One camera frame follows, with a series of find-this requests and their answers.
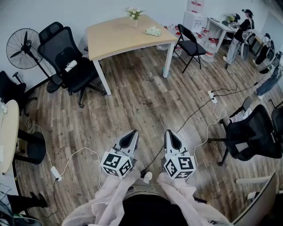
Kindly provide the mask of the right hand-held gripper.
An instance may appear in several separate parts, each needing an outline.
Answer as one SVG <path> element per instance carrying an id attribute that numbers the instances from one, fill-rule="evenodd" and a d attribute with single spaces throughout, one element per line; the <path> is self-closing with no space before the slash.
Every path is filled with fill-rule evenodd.
<path id="1" fill-rule="evenodd" d="M 171 179 L 188 179 L 195 172 L 195 157 L 188 152 L 184 139 L 170 129 L 164 134 L 164 150 L 162 168 Z"/>

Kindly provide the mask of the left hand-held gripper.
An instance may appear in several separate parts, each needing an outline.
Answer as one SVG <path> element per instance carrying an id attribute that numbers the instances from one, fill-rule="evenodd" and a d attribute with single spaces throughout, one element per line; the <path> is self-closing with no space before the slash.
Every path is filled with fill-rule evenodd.
<path id="1" fill-rule="evenodd" d="M 100 166 L 106 174 L 123 179 L 135 165 L 134 152 L 137 149 L 139 139 L 138 130 L 130 130 L 114 141 L 114 146 L 106 151 L 100 162 Z"/>

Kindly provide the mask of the green wet wipe pack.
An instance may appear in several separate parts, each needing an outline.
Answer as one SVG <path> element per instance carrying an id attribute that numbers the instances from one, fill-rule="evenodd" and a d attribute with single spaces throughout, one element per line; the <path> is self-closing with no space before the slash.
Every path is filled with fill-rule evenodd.
<path id="1" fill-rule="evenodd" d="M 153 26 L 153 27 L 146 29 L 145 34 L 159 37 L 161 35 L 161 30 Z"/>

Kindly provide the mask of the person's left forearm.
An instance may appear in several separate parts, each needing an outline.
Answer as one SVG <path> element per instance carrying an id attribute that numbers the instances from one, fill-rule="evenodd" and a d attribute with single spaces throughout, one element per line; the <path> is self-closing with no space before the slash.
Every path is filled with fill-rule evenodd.
<path id="1" fill-rule="evenodd" d="M 108 176 L 95 198 L 75 209 L 61 226 L 118 226 L 125 214 L 122 202 L 127 190 L 140 175 L 134 170 L 123 179 Z"/>

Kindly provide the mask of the person's right forearm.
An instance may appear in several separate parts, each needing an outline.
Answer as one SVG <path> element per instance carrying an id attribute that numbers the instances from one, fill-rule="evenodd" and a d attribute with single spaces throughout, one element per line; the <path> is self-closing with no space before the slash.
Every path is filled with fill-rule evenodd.
<path id="1" fill-rule="evenodd" d="M 196 187 L 187 184 L 184 179 L 173 180 L 167 173 L 161 173 L 157 182 L 170 202 L 179 206 L 189 226 L 234 226 L 211 205 L 195 201 L 193 194 Z"/>

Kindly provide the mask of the person's left white shoe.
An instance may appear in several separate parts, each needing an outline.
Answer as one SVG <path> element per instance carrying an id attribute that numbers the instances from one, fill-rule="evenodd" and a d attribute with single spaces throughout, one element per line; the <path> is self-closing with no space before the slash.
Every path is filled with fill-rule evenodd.
<path id="1" fill-rule="evenodd" d="M 145 173 L 145 175 L 141 178 L 141 180 L 146 183 L 149 184 L 151 182 L 153 178 L 153 174 L 152 172 L 148 171 L 147 173 Z"/>

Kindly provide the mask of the person's torso black top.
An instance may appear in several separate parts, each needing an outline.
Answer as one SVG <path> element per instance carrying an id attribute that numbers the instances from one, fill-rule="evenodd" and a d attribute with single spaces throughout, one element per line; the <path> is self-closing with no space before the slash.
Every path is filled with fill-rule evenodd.
<path id="1" fill-rule="evenodd" d="M 119 226 L 188 226 L 176 204 L 158 195 L 134 195 L 123 201 L 124 216 Z"/>

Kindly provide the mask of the black mesh office chair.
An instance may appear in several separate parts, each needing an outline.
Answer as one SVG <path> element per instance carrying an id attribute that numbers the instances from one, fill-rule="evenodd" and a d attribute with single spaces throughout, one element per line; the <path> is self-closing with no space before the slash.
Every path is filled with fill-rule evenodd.
<path id="1" fill-rule="evenodd" d="M 56 73 L 52 76 L 55 84 L 66 89 L 69 95 L 80 92 L 78 105 L 81 108 L 84 107 L 81 101 L 85 88 L 96 90 L 102 95 L 107 94 L 106 91 L 91 85 L 91 82 L 99 77 L 98 72 L 94 63 L 83 57 L 76 46 L 70 27 L 62 27 L 55 32 L 45 29 L 40 35 L 44 33 L 46 38 L 41 41 L 38 53 L 55 69 Z M 72 60 L 77 62 L 77 66 L 66 72 L 65 68 Z"/>
<path id="2" fill-rule="evenodd" d="M 226 145 L 219 166 L 224 164 L 228 154 L 240 161 L 248 161 L 255 155 L 276 159 L 283 157 L 283 102 L 282 106 L 273 109 L 270 116 L 263 105 L 257 105 L 245 119 L 233 122 L 232 119 L 240 113 L 248 112 L 251 103 L 251 97 L 247 97 L 230 116 L 229 124 L 219 121 L 225 128 L 225 138 L 208 139 L 209 143 L 218 141 Z"/>

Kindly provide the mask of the white bar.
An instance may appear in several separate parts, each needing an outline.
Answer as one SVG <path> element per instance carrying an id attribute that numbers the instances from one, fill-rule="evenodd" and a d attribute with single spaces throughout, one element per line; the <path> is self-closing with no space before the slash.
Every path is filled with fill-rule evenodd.
<path id="1" fill-rule="evenodd" d="M 266 177 L 256 177 L 256 178 L 242 178 L 242 179 L 236 179 L 236 184 L 258 184 L 258 183 L 266 183 L 271 176 Z"/>

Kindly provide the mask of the white bottle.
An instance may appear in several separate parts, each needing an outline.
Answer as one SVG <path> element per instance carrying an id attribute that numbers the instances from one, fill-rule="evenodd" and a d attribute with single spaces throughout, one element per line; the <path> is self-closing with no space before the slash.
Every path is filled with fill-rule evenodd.
<path id="1" fill-rule="evenodd" d="M 75 60 L 72 60 L 70 63 L 67 64 L 65 71 L 69 72 L 72 70 L 75 66 L 77 66 L 77 62 Z"/>

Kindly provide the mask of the black folding chair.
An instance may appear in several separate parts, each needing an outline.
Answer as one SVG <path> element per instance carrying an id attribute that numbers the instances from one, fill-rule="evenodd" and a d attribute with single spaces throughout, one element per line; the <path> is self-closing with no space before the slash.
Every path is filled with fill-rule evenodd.
<path id="1" fill-rule="evenodd" d="M 184 50 L 184 52 L 188 56 L 191 57 L 189 62 L 185 63 L 186 66 L 185 66 L 184 70 L 182 71 L 182 73 L 184 73 L 186 71 L 186 69 L 189 66 L 192 59 L 195 59 L 198 62 L 200 69 L 202 69 L 200 56 L 205 55 L 206 50 L 197 42 L 196 37 L 194 36 L 194 34 L 188 28 L 186 28 L 182 24 L 178 24 L 177 26 L 178 26 L 178 30 L 180 32 L 180 37 L 179 37 L 176 45 L 174 46 L 173 52 L 176 53 L 176 55 L 184 63 L 185 63 L 185 61 L 176 52 L 177 46 L 179 46 L 182 50 Z"/>

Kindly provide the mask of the group of clear water jugs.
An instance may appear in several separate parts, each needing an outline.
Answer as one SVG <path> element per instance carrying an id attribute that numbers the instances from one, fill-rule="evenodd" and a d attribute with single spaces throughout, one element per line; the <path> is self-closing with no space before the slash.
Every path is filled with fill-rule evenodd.
<path id="1" fill-rule="evenodd" d="M 174 34 L 177 38 L 180 37 L 180 31 L 178 29 L 177 25 L 173 24 L 171 26 L 165 26 L 165 28 L 167 28 L 172 34 Z M 206 62 L 213 62 L 214 61 L 214 55 L 216 53 L 216 47 L 218 44 L 218 40 L 215 38 L 210 38 L 209 37 L 209 30 L 207 30 L 205 27 L 202 27 L 200 32 L 197 33 L 193 33 L 197 43 L 204 48 L 204 50 L 206 51 L 204 55 L 201 55 L 200 58 L 203 59 Z M 168 50 L 168 44 L 164 44 L 164 45 L 157 45 L 156 46 L 157 50 Z M 179 46 L 176 46 L 175 52 L 173 52 L 173 56 L 174 57 L 178 57 L 177 54 L 179 54 L 181 56 L 181 54 L 184 53 L 185 51 Z"/>

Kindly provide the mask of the grey curved panel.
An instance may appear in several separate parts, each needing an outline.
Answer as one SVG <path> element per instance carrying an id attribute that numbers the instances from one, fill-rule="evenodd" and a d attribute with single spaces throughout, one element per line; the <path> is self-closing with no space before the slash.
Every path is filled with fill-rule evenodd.
<path id="1" fill-rule="evenodd" d="M 276 171 L 270 176 L 259 195 L 232 222 L 234 226 L 259 226 L 261 220 L 272 211 L 276 197 Z"/>

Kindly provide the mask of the white water dispenser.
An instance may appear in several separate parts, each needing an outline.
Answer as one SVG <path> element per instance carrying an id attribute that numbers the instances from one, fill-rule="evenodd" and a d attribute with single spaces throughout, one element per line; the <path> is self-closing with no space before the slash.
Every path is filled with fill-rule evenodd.
<path id="1" fill-rule="evenodd" d="M 199 33 L 206 25 L 207 18 L 191 11 L 184 13 L 183 25 L 193 33 Z"/>

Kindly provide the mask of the large water jug red label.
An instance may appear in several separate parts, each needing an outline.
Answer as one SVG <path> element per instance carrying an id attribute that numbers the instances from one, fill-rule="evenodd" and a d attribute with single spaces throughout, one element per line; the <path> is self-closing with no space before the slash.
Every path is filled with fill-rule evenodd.
<path id="1" fill-rule="evenodd" d="M 187 11 L 200 14 L 205 0 L 187 0 Z"/>

